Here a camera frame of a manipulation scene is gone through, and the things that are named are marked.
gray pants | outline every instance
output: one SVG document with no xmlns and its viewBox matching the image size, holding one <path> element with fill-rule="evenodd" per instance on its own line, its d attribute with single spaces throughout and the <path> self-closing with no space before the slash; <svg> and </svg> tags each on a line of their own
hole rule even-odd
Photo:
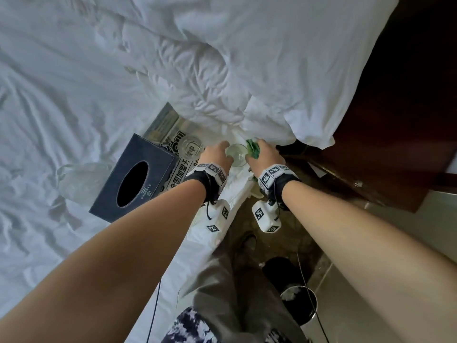
<svg viewBox="0 0 457 343">
<path fill-rule="evenodd" d="M 245 268 L 233 277 L 224 245 L 183 285 L 176 316 L 193 307 L 221 343 L 264 343 L 273 328 L 293 343 L 306 343 L 300 326 L 260 269 Z"/>
</svg>

black wrist strap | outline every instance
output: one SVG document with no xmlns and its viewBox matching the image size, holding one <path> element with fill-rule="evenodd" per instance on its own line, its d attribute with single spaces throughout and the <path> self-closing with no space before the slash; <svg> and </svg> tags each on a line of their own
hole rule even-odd
<svg viewBox="0 0 457 343">
<path fill-rule="evenodd" d="M 216 179 L 210 176 L 204 171 L 196 171 L 189 174 L 182 182 L 188 181 L 190 179 L 196 179 L 205 186 L 206 197 L 205 202 L 210 202 L 215 204 L 219 197 L 219 185 L 216 183 Z"/>
<path fill-rule="evenodd" d="M 269 200 L 278 202 L 279 208 L 285 211 L 290 211 L 290 209 L 285 205 L 283 201 L 283 189 L 286 186 L 286 184 L 291 181 L 301 182 L 300 179 L 298 179 L 294 175 L 289 174 L 283 174 L 282 176 L 276 178 L 273 183 L 273 190 L 270 190 L 270 194 L 268 195 Z"/>
</svg>

right hand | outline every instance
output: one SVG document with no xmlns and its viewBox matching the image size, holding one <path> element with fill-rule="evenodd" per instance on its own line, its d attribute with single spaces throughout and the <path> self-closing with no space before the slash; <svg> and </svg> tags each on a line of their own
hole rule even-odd
<svg viewBox="0 0 457 343">
<path fill-rule="evenodd" d="M 263 170 L 274 164 L 285 165 L 286 161 L 279 155 L 277 149 L 270 144 L 266 143 L 264 139 L 257 141 L 260 147 L 260 154 L 258 159 L 254 159 L 249 154 L 245 156 L 246 162 L 251 166 L 254 175 L 259 178 Z"/>
</svg>

bed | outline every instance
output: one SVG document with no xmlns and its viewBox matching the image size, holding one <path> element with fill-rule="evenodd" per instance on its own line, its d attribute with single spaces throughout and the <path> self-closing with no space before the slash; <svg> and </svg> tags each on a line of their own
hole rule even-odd
<svg viewBox="0 0 457 343">
<path fill-rule="evenodd" d="M 78 185 L 101 187 L 132 134 L 167 101 L 220 138 L 331 145 L 397 3 L 305 0 L 297 12 L 274 0 L 233 0 L 231 12 L 248 6 L 262 15 L 256 22 L 246 12 L 225 19 L 221 0 L 200 1 L 0 0 L 0 316 L 107 225 L 88 213 L 84 195 L 69 195 L 64 179 L 76 173 Z M 205 26 L 188 22 L 192 7 Z M 312 22 L 316 10 L 322 17 Z M 292 11 L 306 31 L 285 36 L 282 20 Z M 155 17 L 173 12 L 179 26 Z M 240 170 L 226 188 L 232 218 L 250 176 Z M 181 284 L 211 251 L 183 243 L 162 280 L 150 341 L 160 341 Z M 128 342 L 145 342 L 155 297 Z"/>
</svg>

left hand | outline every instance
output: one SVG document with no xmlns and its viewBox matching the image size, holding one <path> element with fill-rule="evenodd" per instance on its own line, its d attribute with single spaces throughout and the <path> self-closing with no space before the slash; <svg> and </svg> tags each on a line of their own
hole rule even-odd
<svg viewBox="0 0 457 343">
<path fill-rule="evenodd" d="M 222 141 L 219 144 L 206 147 L 202 155 L 200 155 L 200 164 L 218 164 L 225 171 L 225 174 L 228 176 L 230 168 L 233 164 L 233 158 L 231 156 L 225 155 L 225 149 L 230 145 L 228 141 Z"/>
</svg>

